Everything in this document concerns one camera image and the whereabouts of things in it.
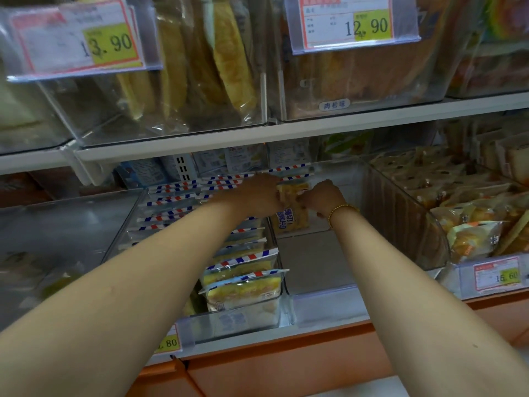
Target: white shelf panel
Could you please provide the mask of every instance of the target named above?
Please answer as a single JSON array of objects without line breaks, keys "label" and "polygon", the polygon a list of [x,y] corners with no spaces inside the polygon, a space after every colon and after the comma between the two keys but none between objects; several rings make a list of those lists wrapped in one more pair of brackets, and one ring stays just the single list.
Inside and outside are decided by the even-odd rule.
[{"label": "white shelf panel", "polygon": [[58,148],[0,156],[0,175],[69,166]]},{"label": "white shelf panel", "polygon": [[76,154],[82,161],[120,162],[168,154],[197,152],[218,147],[242,146],[337,132],[360,131],[527,107],[529,107],[529,92],[469,100],[446,99],[440,103],[378,112],[91,147],[79,150]]}]

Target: hand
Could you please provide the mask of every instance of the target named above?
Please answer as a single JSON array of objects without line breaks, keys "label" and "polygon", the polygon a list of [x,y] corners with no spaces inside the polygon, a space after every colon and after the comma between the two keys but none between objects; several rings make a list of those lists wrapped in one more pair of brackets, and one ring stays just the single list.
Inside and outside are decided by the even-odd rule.
[{"label": "hand", "polygon": [[285,209],[279,201],[278,182],[279,178],[273,175],[256,174],[235,189],[219,192],[212,201],[229,200],[245,218],[266,218]]},{"label": "hand", "polygon": [[315,210],[322,219],[327,219],[335,207],[347,203],[340,188],[329,179],[300,195],[297,200],[301,206]]}]

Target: price number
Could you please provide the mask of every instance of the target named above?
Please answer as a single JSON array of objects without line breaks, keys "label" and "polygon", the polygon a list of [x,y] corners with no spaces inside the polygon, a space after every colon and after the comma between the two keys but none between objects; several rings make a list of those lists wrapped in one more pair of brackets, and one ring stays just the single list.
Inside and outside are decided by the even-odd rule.
[{"label": "price number", "polygon": [[520,282],[520,271],[518,267],[505,269],[496,276],[496,281],[501,285],[515,284]]},{"label": "price number", "polygon": [[91,56],[96,65],[111,65],[138,58],[136,45],[125,23],[86,29],[83,35],[85,56]]},{"label": "price number", "polygon": [[155,351],[155,354],[167,353],[169,351],[177,351],[180,349],[180,341],[178,340],[177,334],[172,334],[165,337],[158,348]]},{"label": "price number", "polygon": [[388,9],[355,12],[353,16],[353,27],[350,22],[346,22],[347,36],[354,36],[357,42],[393,37]]}]

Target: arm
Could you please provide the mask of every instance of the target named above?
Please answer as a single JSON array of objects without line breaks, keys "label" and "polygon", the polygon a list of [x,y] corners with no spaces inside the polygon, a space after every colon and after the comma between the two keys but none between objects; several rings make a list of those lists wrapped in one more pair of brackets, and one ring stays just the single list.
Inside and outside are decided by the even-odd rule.
[{"label": "arm", "polygon": [[0,334],[0,394],[124,395],[209,259],[246,217],[282,209],[259,175],[119,254]]},{"label": "arm", "polygon": [[[329,180],[300,201],[325,219],[346,203]],[[380,341],[411,396],[527,395],[525,362],[466,304],[354,209],[336,210],[331,224]]]}]

